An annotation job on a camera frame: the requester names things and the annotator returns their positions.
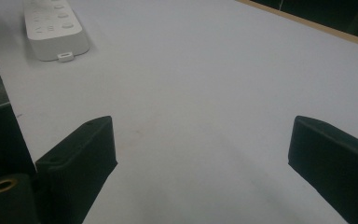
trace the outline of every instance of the power strip switch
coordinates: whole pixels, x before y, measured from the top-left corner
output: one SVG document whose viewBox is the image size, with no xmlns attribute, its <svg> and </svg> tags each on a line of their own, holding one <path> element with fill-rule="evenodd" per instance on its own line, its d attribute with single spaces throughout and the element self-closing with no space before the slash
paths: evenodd
<svg viewBox="0 0 358 224">
<path fill-rule="evenodd" d="M 66 0 L 23 0 L 25 26 L 40 61 L 68 62 L 90 48 L 86 34 Z"/>
</svg>

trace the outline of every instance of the table surface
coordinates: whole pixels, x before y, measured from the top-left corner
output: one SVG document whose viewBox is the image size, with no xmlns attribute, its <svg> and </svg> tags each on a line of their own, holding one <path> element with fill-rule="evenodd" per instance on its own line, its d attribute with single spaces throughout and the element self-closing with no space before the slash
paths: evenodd
<svg viewBox="0 0 358 224">
<path fill-rule="evenodd" d="M 358 45 L 231 0 L 70 4 L 90 50 L 39 62 L 0 0 L 0 74 L 34 160 L 114 120 L 85 223 L 345 223 L 287 164 L 296 115 L 358 137 Z"/>
</svg>

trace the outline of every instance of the white power strip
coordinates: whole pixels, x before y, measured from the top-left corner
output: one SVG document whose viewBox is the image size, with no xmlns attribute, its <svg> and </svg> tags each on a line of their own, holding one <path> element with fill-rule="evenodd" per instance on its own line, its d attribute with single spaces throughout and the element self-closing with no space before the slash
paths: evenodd
<svg viewBox="0 0 358 224">
<path fill-rule="evenodd" d="M 86 34 L 66 0 L 23 0 L 28 39 L 40 61 L 68 62 L 89 50 Z"/>
</svg>

